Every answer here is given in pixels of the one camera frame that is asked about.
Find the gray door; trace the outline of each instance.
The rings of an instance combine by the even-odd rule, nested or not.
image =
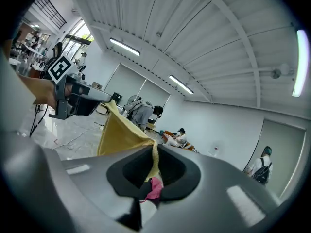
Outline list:
[[[305,131],[291,126],[264,120],[255,152],[248,165],[260,158],[263,149],[272,149],[273,172],[266,187],[281,196],[297,165]]]

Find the yellow cloth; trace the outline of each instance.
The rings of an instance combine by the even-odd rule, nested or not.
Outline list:
[[[108,107],[110,115],[103,129],[97,155],[108,155],[139,146],[153,145],[152,158],[154,164],[146,179],[155,176],[159,172],[157,142],[149,138],[139,127],[123,117],[119,113],[114,100],[105,105]]]

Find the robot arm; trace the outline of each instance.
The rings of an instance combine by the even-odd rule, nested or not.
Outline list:
[[[72,93],[65,97],[65,87],[72,84]],[[55,85],[56,110],[49,117],[65,120],[72,115],[88,116],[100,102],[110,102],[111,95],[65,75]]]

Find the white floor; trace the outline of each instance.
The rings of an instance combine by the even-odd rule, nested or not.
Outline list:
[[[41,111],[36,116],[36,122],[42,118],[45,109],[46,106],[42,105]],[[94,111],[89,116],[71,116],[66,120],[59,120],[49,117],[49,114],[54,113],[55,111],[49,107],[31,138],[42,147],[55,148],[61,160],[96,156],[103,130],[103,126],[99,124],[104,125],[108,115]],[[27,137],[29,137],[34,116],[35,106],[25,116],[20,128],[20,132],[26,134]],[[161,136],[156,132],[148,132],[147,135],[159,144],[163,143]]]

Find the person with backpack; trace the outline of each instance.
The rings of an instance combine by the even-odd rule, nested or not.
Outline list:
[[[266,185],[271,177],[273,165],[270,160],[272,149],[266,146],[260,158],[257,158],[254,163],[248,168],[246,174],[252,177],[257,182]]]

